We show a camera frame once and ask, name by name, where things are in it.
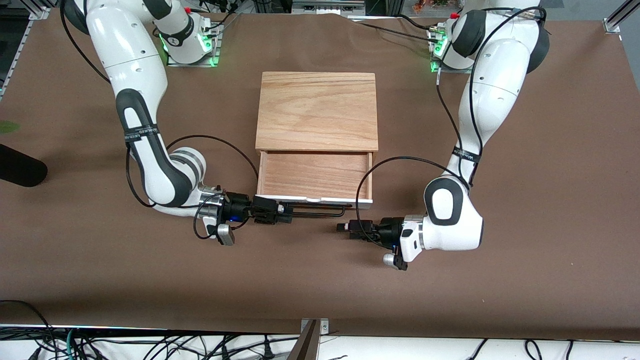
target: black strap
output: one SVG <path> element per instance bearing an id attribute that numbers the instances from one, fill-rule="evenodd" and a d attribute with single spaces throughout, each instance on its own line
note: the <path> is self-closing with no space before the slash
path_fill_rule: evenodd
<path id="1" fill-rule="evenodd" d="M 453 148 L 452 154 L 458 155 L 459 158 L 461 158 L 463 160 L 472 161 L 472 162 L 474 162 L 476 164 L 480 162 L 480 155 L 474 154 L 473 152 L 468 152 L 466 150 L 460 149 L 457 146 L 455 146 Z"/>
<path id="2" fill-rule="evenodd" d="M 124 142 L 137 142 L 141 140 L 143 136 L 151 136 L 159 133 L 160 130 L 158 130 L 158 125 L 156 124 L 132 127 L 124 131 Z"/>

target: wooden drawer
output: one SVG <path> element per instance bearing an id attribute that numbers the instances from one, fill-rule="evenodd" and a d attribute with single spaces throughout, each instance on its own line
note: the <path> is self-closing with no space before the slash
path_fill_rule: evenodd
<path id="1" fill-rule="evenodd" d="M 358 184 L 372 161 L 371 152 L 261 151 L 257 195 L 354 206 Z M 364 209 L 373 202 L 371 182 L 369 175 L 360 190 Z"/>

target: wooden panel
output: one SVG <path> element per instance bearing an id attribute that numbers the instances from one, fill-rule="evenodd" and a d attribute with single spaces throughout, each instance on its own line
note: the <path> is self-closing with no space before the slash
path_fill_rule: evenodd
<path id="1" fill-rule="evenodd" d="M 354 199 L 371 153 L 261 152 L 258 194 Z M 371 199 L 371 176 L 360 189 Z"/>
<path id="2" fill-rule="evenodd" d="M 255 148 L 377 152 L 375 74 L 263 72 Z"/>

